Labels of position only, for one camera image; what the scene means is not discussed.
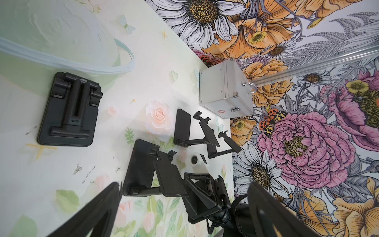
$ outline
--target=pink peony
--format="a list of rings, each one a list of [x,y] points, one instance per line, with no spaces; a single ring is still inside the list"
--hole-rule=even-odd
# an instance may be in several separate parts
[[[370,90],[379,90],[378,71],[375,70],[372,77],[370,77],[370,72],[361,71],[358,79],[367,82]],[[341,127],[352,135],[355,144],[370,151],[379,151],[379,130],[366,125],[365,113],[353,100],[353,94],[345,87],[341,87],[337,93],[331,92],[329,110],[335,113]]]
[[[288,114],[270,137],[261,133],[258,147],[282,169],[282,178],[300,188],[334,187],[348,176],[355,148],[340,128],[318,112]]]
[[[131,211],[132,201],[120,203],[117,210],[116,219],[114,220],[114,225],[117,228],[124,228],[127,225],[127,218],[132,216]]]

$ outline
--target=foldable tablet stand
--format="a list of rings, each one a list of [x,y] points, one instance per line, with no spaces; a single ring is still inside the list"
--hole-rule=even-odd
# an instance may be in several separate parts
[[[215,136],[215,132],[208,126],[210,118],[200,117],[202,113],[196,112],[193,116],[194,119],[199,120],[199,124],[205,137],[203,139],[190,140],[190,128],[191,128],[191,115],[182,109],[178,109],[176,112],[175,132],[174,132],[174,144],[183,147],[189,147],[190,145],[197,144],[212,144],[214,146],[220,146]]]
[[[221,138],[223,137],[224,138],[224,141],[231,147],[231,149],[229,150],[225,150],[225,151],[220,151],[220,152],[217,152],[216,150],[216,146],[215,145],[212,145],[212,144],[207,144],[207,150],[208,150],[208,158],[209,159],[212,159],[212,158],[215,158],[219,155],[224,155],[224,154],[228,154],[228,153],[232,153],[232,152],[235,152],[235,153],[239,153],[242,149],[238,146],[238,144],[233,141],[233,139],[231,139],[230,137],[228,137],[226,135],[226,132],[227,131],[224,131],[224,132],[220,132],[218,134],[218,137]]]

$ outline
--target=white daisy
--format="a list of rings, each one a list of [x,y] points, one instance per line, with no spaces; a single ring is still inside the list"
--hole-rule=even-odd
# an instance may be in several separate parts
[[[306,87],[320,86],[320,85],[329,85],[332,83],[332,76],[329,71],[324,70],[323,72],[314,72],[298,77],[298,82],[304,84]]]
[[[225,40],[237,35],[237,27],[225,16],[233,16],[245,10],[241,3],[223,0],[152,0],[162,8],[157,14],[188,45],[199,42],[201,48],[208,48],[212,43],[219,44],[213,35],[213,25],[217,35]]]
[[[276,45],[276,47],[268,52],[267,56],[268,58],[276,58],[280,59],[288,55],[289,52],[291,52],[295,48],[295,41],[289,40],[289,41],[283,41],[280,44]]]
[[[270,159],[268,151],[262,153],[252,143],[245,143],[242,151],[233,154],[234,191],[238,195],[247,193],[250,183],[259,183],[272,196],[278,194],[289,198],[287,191],[275,180],[282,175],[282,170],[275,167],[276,162]]]

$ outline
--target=silver metal case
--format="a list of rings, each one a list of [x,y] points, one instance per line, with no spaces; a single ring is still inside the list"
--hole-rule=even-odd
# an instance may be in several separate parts
[[[225,60],[200,72],[199,104],[228,119],[253,114],[247,78],[234,59]]]

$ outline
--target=floral wallpaper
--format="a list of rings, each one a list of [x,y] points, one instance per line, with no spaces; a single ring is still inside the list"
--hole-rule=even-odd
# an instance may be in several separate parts
[[[247,79],[379,43],[370,0],[146,0],[211,67]],[[234,193],[261,184],[322,236],[379,235],[379,57],[258,88],[230,119]]]

